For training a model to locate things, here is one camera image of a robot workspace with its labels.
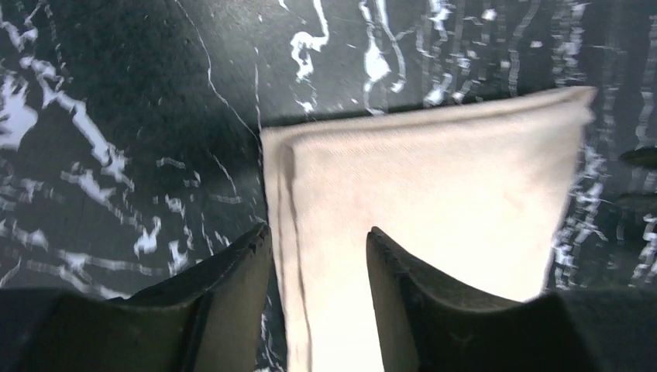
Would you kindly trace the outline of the beige cloth napkin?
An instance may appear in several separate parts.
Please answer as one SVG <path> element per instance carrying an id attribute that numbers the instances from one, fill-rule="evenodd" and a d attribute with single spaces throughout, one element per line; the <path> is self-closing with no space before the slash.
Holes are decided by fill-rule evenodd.
<path id="1" fill-rule="evenodd" d="M 513 301 L 539 295 L 594 87 L 264 129 L 290 371 L 381 371 L 366 236 Z"/>

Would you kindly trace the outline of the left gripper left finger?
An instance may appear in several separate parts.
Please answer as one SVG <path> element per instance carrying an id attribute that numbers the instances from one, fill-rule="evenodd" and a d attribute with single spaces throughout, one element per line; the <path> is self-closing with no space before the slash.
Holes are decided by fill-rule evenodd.
<path id="1" fill-rule="evenodd" d="M 3 371 L 252 371 L 270 267 L 259 224 L 127 299 L 55 288 L 1 292 Z"/>

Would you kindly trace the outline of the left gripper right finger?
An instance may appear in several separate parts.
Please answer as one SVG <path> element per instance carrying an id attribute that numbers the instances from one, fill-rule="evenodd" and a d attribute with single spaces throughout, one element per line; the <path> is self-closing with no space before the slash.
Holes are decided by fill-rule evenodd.
<path id="1" fill-rule="evenodd" d="M 654 291 L 552 291 L 515 302 L 456 280 L 378 228 L 366 261 L 387 371 L 656 369 Z"/>

